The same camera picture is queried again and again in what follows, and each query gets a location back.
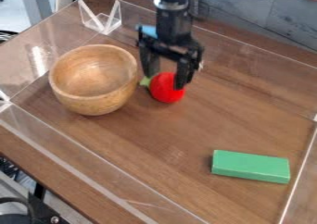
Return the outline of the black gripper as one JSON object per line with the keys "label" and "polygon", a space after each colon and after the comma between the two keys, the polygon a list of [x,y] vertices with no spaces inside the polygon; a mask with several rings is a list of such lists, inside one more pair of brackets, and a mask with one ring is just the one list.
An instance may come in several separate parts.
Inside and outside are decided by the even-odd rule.
{"label": "black gripper", "polygon": [[202,44],[191,36],[191,24],[187,6],[158,6],[156,24],[136,26],[143,75],[151,78],[159,73],[162,56],[178,61],[174,82],[178,91],[191,82],[204,52]]}

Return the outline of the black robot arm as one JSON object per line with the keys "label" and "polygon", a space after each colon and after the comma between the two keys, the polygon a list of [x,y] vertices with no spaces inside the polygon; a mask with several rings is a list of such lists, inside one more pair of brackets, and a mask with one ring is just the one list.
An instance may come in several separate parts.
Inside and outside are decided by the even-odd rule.
{"label": "black robot arm", "polygon": [[159,73],[159,58],[176,63],[174,89],[180,90],[191,82],[194,72],[202,66],[204,47],[191,37],[191,0],[154,0],[156,25],[136,26],[142,72],[147,78]]}

